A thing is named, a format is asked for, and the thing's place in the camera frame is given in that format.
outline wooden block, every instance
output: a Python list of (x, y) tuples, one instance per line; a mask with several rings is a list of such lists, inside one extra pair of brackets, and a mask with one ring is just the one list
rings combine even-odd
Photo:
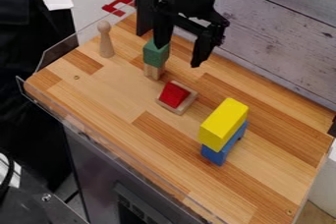
[(176, 109), (190, 95), (190, 92), (171, 82), (167, 83), (159, 97), (161, 102)]
[(143, 65), (143, 73), (148, 78), (153, 78), (154, 80), (158, 81), (161, 78), (161, 75), (165, 72), (165, 65), (161, 68), (156, 68), (149, 64)]
[(218, 152), (248, 117), (249, 107), (233, 98), (225, 99), (200, 125), (198, 139)]
[(187, 98), (177, 108), (173, 108), (173, 107), (169, 106), (168, 104), (160, 101), (160, 99), (159, 99), (160, 95), (157, 97), (156, 102), (159, 105), (161, 105), (163, 108), (165, 108), (165, 109), (167, 109), (167, 110), (169, 110), (169, 111), (171, 111), (171, 112), (173, 112), (173, 113), (181, 116), (181, 115), (183, 115), (187, 111), (187, 109), (196, 100), (196, 98), (197, 98), (197, 92), (194, 91), (194, 90), (192, 90), (191, 88), (183, 85), (183, 84), (180, 84), (180, 83), (176, 82), (176, 81), (172, 81), (171, 83), (175, 84), (175, 85), (177, 85), (177, 86), (179, 86), (179, 87), (181, 87), (181, 88), (183, 88), (185, 90), (187, 90), (190, 94), (187, 96)]
[(237, 140), (240, 140), (247, 129), (248, 122), (246, 121), (243, 126), (234, 133), (234, 135), (229, 139), (229, 141), (224, 145), (224, 147), (219, 151), (216, 152), (213, 149), (207, 147), (206, 145), (201, 146), (200, 154), (210, 160), (211, 162), (215, 163), (218, 166), (222, 166), (226, 161), (226, 157), (228, 156), (230, 150), (235, 145)]
[(143, 48), (143, 62), (156, 68), (161, 68), (168, 60), (170, 44), (158, 49), (153, 38)]

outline cube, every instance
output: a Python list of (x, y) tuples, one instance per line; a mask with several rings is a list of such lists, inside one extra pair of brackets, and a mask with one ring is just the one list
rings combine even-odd
[(247, 120), (249, 107), (233, 98), (225, 99), (200, 125), (199, 141), (219, 152)]
[(232, 147), (235, 145), (237, 140), (241, 139), (244, 136), (244, 133), (248, 127), (248, 122), (246, 121), (243, 126), (235, 132), (235, 134), (229, 139), (227, 144), (224, 145), (224, 147), (219, 151), (216, 152), (213, 149), (207, 147), (206, 145), (201, 146), (200, 154), (210, 160), (212, 163), (215, 163), (218, 166), (222, 166), (224, 162), (226, 161), (226, 158), (232, 149)]
[(143, 48), (143, 62), (156, 68), (161, 68), (168, 60), (170, 44), (158, 49), (153, 38)]

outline white wall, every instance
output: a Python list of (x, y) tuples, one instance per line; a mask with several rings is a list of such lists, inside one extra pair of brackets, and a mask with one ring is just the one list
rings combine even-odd
[(308, 199), (336, 218), (336, 142), (318, 174)]

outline wood grain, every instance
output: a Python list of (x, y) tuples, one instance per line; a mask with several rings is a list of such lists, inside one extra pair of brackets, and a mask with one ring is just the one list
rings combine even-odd
[[(141, 48), (151, 33), (135, 36), (135, 20), (112, 28), (113, 58), (99, 56), (96, 37), (30, 77), (27, 92), (38, 99), (36, 88), (44, 103), (66, 111), (58, 113), (64, 120), (81, 122), (84, 132), (213, 223), (291, 223), (332, 142), (326, 130), (333, 113), (215, 55), (192, 69), (193, 46), (177, 36), (166, 73), (150, 80)], [(183, 116), (155, 103), (172, 80), (198, 92)], [(196, 136), (228, 96), (251, 108), (250, 126), (217, 167), (201, 157)]]

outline wooden peg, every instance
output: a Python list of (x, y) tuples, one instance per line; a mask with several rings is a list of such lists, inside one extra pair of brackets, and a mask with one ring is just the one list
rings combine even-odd
[(107, 21), (101, 21), (98, 23), (98, 30), (101, 33), (100, 36), (100, 51), (101, 57), (110, 58), (115, 55), (113, 44), (110, 37), (111, 25)]

